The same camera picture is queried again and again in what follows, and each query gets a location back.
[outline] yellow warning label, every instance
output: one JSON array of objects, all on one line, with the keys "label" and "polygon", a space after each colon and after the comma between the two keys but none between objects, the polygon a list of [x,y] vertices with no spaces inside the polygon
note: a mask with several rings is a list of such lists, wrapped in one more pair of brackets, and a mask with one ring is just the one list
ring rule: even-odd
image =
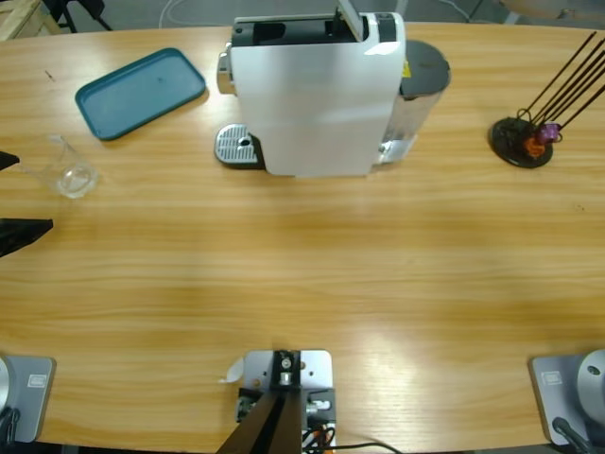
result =
[{"label": "yellow warning label", "polygon": [[402,74],[402,78],[411,78],[412,77],[412,72],[409,69],[409,63],[406,61],[404,63],[404,74]]}]

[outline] gray metal plate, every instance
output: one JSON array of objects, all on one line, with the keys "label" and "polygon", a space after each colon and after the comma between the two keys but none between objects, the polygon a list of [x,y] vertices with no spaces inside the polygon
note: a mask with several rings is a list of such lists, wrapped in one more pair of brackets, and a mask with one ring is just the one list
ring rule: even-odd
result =
[{"label": "gray metal plate", "polygon": [[542,411],[544,434],[555,445],[569,445],[552,427],[557,416],[566,419],[573,430],[588,438],[576,388],[578,367],[583,358],[584,355],[542,357],[533,359],[530,364]]},{"label": "gray metal plate", "polygon": [[220,130],[216,135],[215,155],[218,161],[226,165],[258,164],[246,125],[233,124]]},{"label": "gray metal plate", "polygon": [[34,357],[4,357],[4,360],[13,372],[7,406],[21,413],[15,440],[30,443],[38,438],[42,428],[55,361]]},{"label": "gray metal plate", "polygon": [[[305,390],[334,387],[332,356],[325,350],[302,350],[301,386]],[[244,388],[268,391],[273,350],[256,350],[244,357]]]}]

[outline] clear glass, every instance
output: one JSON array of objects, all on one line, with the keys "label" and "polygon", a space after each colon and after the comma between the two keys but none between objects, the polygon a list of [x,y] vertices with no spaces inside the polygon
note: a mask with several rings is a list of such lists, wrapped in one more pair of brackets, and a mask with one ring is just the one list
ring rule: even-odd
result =
[{"label": "clear glass", "polygon": [[93,190],[98,172],[60,135],[49,135],[38,143],[31,157],[22,160],[23,171],[70,199]]}]

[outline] metal robot mount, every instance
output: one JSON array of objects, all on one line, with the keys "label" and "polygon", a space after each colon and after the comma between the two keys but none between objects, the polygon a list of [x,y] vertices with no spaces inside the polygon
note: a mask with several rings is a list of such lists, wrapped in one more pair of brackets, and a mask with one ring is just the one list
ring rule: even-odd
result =
[{"label": "metal robot mount", "polygon": [[[217,454],[300,454],[302,436],[336,428],[332,357],[324,350],[253,351],[244,358],[239,423]],[[333,436],[328,445],[335,445]]]},{"label": "metal robot mount", "polygon": [[38,438],[54,370],[51,358],[0,356],[0,448]]},{"label": "metal robot mount", "polygon": [[605,446],[605,350],[535,358],[529,369],[546,437],[582,454]]}]

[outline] coffee machine lid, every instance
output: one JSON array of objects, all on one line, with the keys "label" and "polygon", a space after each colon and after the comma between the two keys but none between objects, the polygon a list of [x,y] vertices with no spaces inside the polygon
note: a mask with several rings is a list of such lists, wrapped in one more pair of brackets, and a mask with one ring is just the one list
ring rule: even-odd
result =
[{"label": "coffee machine lid", "polygon": [[422,41],[406,42],[406,66],[401,95],[406,99],[440,93],[450,83],[450,65],[442,53]]}]

